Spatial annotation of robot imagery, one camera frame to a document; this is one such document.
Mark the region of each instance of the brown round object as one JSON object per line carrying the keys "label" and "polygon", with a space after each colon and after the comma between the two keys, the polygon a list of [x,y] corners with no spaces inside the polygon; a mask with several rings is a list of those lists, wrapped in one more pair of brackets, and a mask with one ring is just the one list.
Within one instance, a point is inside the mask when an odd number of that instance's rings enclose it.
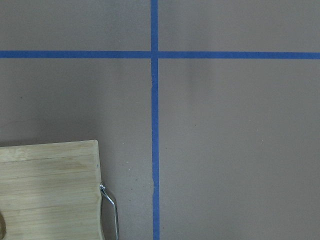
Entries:
{"label": "brown round object", "polygon": [[5,238],[7,233],[6,222],[2,214],[0,213],[0,240]]}

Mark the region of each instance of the horizontal blue line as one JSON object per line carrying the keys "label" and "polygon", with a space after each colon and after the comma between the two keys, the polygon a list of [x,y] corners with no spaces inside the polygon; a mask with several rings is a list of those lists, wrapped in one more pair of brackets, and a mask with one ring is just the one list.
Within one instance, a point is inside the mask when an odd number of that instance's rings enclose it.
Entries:
{"label": "horizontal blue line", "polygon": [[0,51],[8,59],[150,59],[150,51]]}
{"label": "horizontal blue line", "polygon": [[320,52],[159,51],[160,59],[320,59]]}
{"label": "horizontal blue line", "polygon": [[0,51],[8,59],[320,59],[320,52],[277,51]]}

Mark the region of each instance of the concrete floor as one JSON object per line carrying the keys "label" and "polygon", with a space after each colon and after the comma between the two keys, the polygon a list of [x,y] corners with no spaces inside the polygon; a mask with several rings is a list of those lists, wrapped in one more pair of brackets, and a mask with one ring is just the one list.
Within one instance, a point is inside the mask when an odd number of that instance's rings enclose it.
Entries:
{"label": "concrete floor", "polygon": [[[320,52],[319,10],[159,1],[159,49]],[[0,50],[149,51],[150,2],[2,1],[0,37]],[[97,139],[121,240],[153,238],[150,64],[0,59],[0,146]],[[159,60],[162,240],[319,239],[319,74],[319,60]]]}

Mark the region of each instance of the cutting board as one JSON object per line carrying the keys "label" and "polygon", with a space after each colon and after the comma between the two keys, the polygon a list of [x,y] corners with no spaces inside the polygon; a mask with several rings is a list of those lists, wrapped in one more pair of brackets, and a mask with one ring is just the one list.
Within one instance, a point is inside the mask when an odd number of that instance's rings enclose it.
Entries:
{"label": "cutting board", "polygon": [[103,240],[95,140],[0,147],[5,240]]}

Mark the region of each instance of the wood grain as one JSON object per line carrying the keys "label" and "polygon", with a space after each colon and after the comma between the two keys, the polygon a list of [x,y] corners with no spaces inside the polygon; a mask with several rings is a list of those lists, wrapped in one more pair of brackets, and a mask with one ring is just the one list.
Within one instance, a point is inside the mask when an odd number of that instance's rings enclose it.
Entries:
{"label": "wood grain", "polygon": [[104,240],[100,182],[95,140],[0,147],[4,240]]}

